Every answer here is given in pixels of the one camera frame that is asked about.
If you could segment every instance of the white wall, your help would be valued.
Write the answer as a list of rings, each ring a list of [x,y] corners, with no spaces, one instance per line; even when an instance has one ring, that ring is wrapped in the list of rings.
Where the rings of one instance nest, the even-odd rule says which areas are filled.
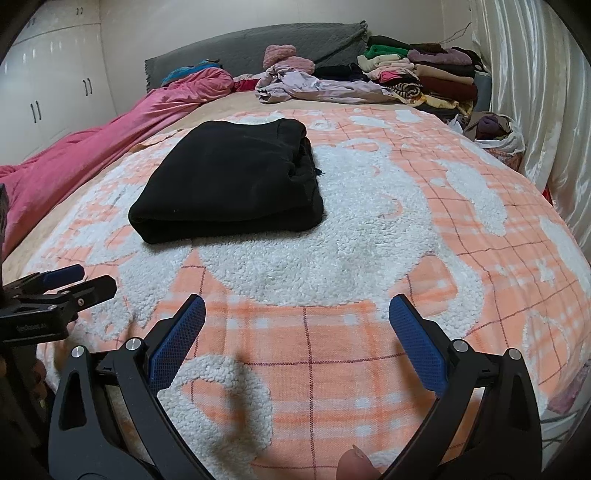
[[[440,0],[100,0],[100,17],[118,114],[145,95],[145,59],[245,28],[366,20],[372,33],[410,43],[445,37]]]
[[[445,38],[450,38],[455,32],[466,28],[472,21],[470,12],[470,0],[441,0],[443,8],[443,32]],[[472,26],[467,28],[466,33],[449,44],[451,47],[474,49],[472,43]]]

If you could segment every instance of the bed sheet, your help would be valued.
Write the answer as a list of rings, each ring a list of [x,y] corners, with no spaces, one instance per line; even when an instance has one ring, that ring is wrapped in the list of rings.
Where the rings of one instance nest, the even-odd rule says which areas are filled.
[[[45,241],[31,239],[24,271],[25,260],[8,259],[16,275],[81,262],[91,277],[118,281],[115,301],[85,312],[67,341],[41,346],[52,382],[74,344],[96,350],[144,336],[200,293],[206,326],[159,397],[216,478],[332,479],[352,443],[385,466],[433,401],[385,318],[389,298],[405,293],[475,349],[520,348],[544,416],[572,410],[553,401],[586,375],[590,272],[535,187],[407,107],[293,100],[301,109],[236,113],[251,101],[252,94],[217,100],[137,146],[38,226],[33,234]],[[324,171],[327,218],[318,229],[296,241],[141,244],[126,209],[188,131],[175,128],[282,116],[307,125]],[[475,395],[468,417],[477,405]],[[449,457],[468,427],[469,418]]]

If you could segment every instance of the folded black sweater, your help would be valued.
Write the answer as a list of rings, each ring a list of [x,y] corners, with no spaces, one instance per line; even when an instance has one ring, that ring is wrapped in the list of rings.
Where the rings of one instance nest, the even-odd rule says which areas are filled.
[[[205,122],[154,171],[129,210],[149,243],[261,231],[303,231],[324,206],[306,127]]]

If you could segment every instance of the pink knit item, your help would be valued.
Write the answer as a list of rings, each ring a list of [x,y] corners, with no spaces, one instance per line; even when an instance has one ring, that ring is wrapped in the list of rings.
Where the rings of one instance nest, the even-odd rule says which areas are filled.
[[[313,61],[302,57],[287,57],[285,60],[278,61],[276,65],[285,65],[306,72],[308,75],[312,75],[316,69],[316,65]]]
[[[262,61],[262,67],[266,70],[278,61],[295,54],[296,48],[293,45],[269,45],[265,50],[265,58]]]

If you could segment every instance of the blue gripper pad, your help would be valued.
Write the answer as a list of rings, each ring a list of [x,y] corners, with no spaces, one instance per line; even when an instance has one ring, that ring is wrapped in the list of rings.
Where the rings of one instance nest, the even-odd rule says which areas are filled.
[[[447,387],[446,361],[423,329],[418,312],[396,295],[390,302],[390,325],[396,332],[423,387],[441,397]]]
[[[148,386],[154,395],[173,382],[205,324],[205,302],[200,296],[195,295],[191,303],[188,306],[184,304],[180,311],[180,318],[150,357]]]
[[[43,275],[43,286],[47,290],[55,290],[84,279],[84,267],[80,264],[70,265]]]

